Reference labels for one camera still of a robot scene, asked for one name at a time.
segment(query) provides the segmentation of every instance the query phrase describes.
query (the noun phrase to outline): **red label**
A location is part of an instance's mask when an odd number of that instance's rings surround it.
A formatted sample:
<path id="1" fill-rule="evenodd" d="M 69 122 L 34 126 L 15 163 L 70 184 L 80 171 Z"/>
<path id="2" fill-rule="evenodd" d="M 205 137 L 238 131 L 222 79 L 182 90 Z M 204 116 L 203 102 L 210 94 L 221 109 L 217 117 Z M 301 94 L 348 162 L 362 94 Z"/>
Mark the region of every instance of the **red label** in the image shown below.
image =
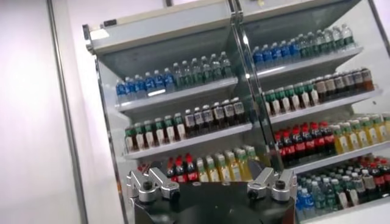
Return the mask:
<path id="1" fill-rule="evenodd" d="M 385 184 L 385 179 L 383 177 L 375 177 L 374 182 L 375 185 L 383 185 Z"/>
<path id="2" fill-rule="evenodd" d="M 197 172 L 189 173 L 188 174 L 188 179 L 190 181 L 197 181 L 198 180 Z"/>
<path id="3" fill-rule="evenodd" d="M 335 137 L 333 135 L 331 136 L 325 136 L 325 142 L 326 143 L 334 143 L 335 142 Z"/>
<path id="4" fill-rule="evenodd" d="M 305 147 L 305 143 L 304 142 L 303 143 L 298 143 L 298 144 L 295 145 L 295 150 L 296 151 L 303 151 L 305 149 L 306 149 L 306 147 Z"/>

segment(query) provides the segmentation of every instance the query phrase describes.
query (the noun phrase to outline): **shelf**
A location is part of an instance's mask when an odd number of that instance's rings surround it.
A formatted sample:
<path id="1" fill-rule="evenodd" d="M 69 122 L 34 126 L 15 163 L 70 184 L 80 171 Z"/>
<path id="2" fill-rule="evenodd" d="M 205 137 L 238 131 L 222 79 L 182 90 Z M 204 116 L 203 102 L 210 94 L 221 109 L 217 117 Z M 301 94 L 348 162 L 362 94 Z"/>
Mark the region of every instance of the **shelf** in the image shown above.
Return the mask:
<path id="1" fill-rule="evenodd" d="M 162 153 L 170 152 L 170 151 L 177 150 L 180 148 L 184 148 L 184 147 L 200 144 L 203 142 L 211 141 L 213 139 L 218 139 L 218 138 L 242 133 L 245 131 L 249 131 L 252 129 L 252 126 L 253 125 L 251 123 L 244 124 L 244 125 L 238 125 L 235 127 L 225 129 L 225 130 L 216 131 L 214 133 L 210 133 L 207 135 L 202 135 L 202 136 L 198 136 L 195 138 L 190 138 L 190 139 L 186 139 L 183 141 L 175 142 L 173 144 L 167 144 L 167 145 L 159 146 L 156 148 L 151 148 L 148 150 L 129 153 L 128 155 L 125 155 L 124 157 L 125 157 L 125 159 L 140 159 L 140 158 L 144 158 L 147 156 L 162 154 Z"/>
<path id="2" fill-rule="evenodd" d="M 304 173 L 310 170 L 318 169 L 321 167 L 325 167 L 327 165 L 339 163 L 348 159 L 356 158 L 358 156 L 363 156 L 368 153 L 373 153 L 373 152 L 379 152 L 382 150 L 390 149 L 390 141 L 386 141 L 380 144 L 372 145 L 369 147 L 365 147 L 362 149 L 354 150 L 351 152 L 343 153 L 341 155 L 336 155 L 336 156 L 331 156 L 329 158 L 325 159 L 320 159 L 312 163 L 304 164 L 301 166 L 297 167 L 291 167 L 289 169 L 292 169 L 295 171 L 295 174 L 298 173 Z"/>
<path id="3" fill-rule="evenodd" d="M 144 111 L 146 109 L 158 108 L 161 104 L 170 104 L 170 103 L 179 103 L 183 100 L 190 100 L 193 98 L 198 98 L 200 96 L 206 96 L 207 94 L 212 94 L 218 91 L 223 91 L 225 89 L 232 89 L 238 83 L 236 77 L 223 79 L 216 82 L 211 82 L 206 85 L 184 89 L 169 94 L 161 94 L 160 96 L 154 96 L 147 99 L 134 100 L 131 102 L 122 103 L 118 105 L 117 108 L 122 113 L 134 113 L 139 111 Z"/>
<path id="4" fill-rule="evenodd" d="M 270 120 L 271 120 L 272 124 L 276 124 L 276 123 L 287 121 L 287 120 L 294 119 L 297 117 L 302 117 L 302 116 L 306 116 L 309 114 L 318 113 L 320 111 L 325 111 L 325 110 L 329 110 L 332 108 L 357 103 L 359 101 L 370 99 L 370 98 L 375 97 L 375 96 L 380 96 L 382 93 L 383 93 L 382 89 L 376 89 L 376 90 L 366 92 L 366 93 L 361 93 L 361 94 L 358 94 L 355 96 L 350 96 L 350 97 L 326 102 L 326 103 L 317 105 L 315 107 L 309 107 L 306 109 L 297 110 L 297 111 L 282 114 L 279 116 L 270 117 Z"/>

